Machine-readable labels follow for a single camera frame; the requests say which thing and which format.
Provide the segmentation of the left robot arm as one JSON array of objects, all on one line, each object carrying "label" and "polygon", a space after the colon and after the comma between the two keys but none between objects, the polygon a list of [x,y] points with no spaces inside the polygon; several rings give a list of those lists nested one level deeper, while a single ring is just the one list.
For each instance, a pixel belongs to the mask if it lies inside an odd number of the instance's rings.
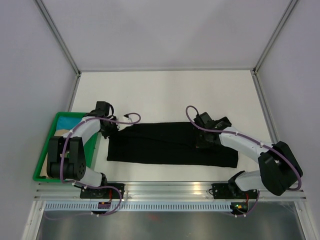
[{"label": "left robot arm", "polygon": [[98,101],[95,109],[86,113],[71,130],[62,136],[52,136],[48,141],[46,173],[51,179],[92,186],[91,191],[98,198],[109,193],[105,174],[87,166],[85,144],[95,134],[107,139],[118,131],[113,106]]}]

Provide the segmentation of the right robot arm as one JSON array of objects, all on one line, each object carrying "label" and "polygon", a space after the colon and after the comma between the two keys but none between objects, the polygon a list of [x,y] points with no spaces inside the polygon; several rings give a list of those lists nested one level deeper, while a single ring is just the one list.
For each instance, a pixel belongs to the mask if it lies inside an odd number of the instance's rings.
[{"label": "right robot arm", "polygon": [[303,171],[285,142],[257,140],[238,131],[227,117],[213,120],[207,112],[197,114],[193,121],[205,142],[235,150],[258,164],[258,170],[243,170],[228,180],[231,196],[239,198],[251,190],[267,190],[281,196],[301,189]]}]

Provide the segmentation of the black t shirt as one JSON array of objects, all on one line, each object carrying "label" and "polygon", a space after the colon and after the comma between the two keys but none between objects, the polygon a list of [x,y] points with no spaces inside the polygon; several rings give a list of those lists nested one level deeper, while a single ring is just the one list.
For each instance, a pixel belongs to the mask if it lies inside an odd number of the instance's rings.
[{"label": "black t shirt", "polygon": [[190,122],[134,124],[109,137],[106,159],[154,165],[238,166],[236,150],[215,144],[201,146],[199,135]]}]

